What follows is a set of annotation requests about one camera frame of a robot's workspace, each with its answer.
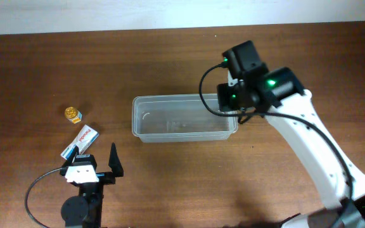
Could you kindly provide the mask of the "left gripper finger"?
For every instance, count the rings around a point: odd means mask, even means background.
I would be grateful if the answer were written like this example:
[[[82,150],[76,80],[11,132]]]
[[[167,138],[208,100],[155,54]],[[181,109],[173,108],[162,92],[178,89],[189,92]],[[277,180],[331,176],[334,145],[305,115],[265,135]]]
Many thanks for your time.
[[[77,155],[79,155],[78,146],[73,145],[72,147],[68,147],[63,154],[63,157],[66,159],[66,161],[63,163],[62,167],[64,168],[70,166]]]
[[[118,157],[117,148],[114,142],[111,145],[108,166],[111,168],[112,173],[114,174],[115,177],[124,176],[124,169]]]

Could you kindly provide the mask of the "white Panadol medicine box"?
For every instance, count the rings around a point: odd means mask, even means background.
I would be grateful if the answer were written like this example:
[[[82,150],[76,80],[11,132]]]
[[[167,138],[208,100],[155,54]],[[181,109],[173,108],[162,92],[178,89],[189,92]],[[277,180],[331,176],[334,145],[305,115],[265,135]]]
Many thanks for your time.
[[[69,159],[76,147],[78,147],[80,155],[84,154],[98,136],[99,133],[96,130],[88,125],[84,125],[75,139],[62,151],[60,156],[66,160]]]

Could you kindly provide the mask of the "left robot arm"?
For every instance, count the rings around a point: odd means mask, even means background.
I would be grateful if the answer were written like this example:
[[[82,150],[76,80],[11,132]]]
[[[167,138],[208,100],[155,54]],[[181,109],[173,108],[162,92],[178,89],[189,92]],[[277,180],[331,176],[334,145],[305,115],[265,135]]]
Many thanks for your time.
[[[103,207],[103,190],[114,185],[117,177],[124,176],[124,169],[117,154],[116,145],[110,149],[109,172],[97,172],[93,155],[82,155],[76,146],[66,157],[60,175],[78,188],[78,195],[67,199],[61,207],[65,227],[100,227]]]

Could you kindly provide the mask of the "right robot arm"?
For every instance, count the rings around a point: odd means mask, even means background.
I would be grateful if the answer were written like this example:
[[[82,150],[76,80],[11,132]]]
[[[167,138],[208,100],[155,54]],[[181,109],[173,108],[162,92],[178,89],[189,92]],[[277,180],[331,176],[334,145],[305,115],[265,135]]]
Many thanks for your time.
[[[318,117],[312,93],[288,68],[270,71],[252,41],[223,52],[228,82],[217,87],[219,109],[259,115],[294,150],[324,208],[271,227],[365,227],[365,174],[346,156]]]

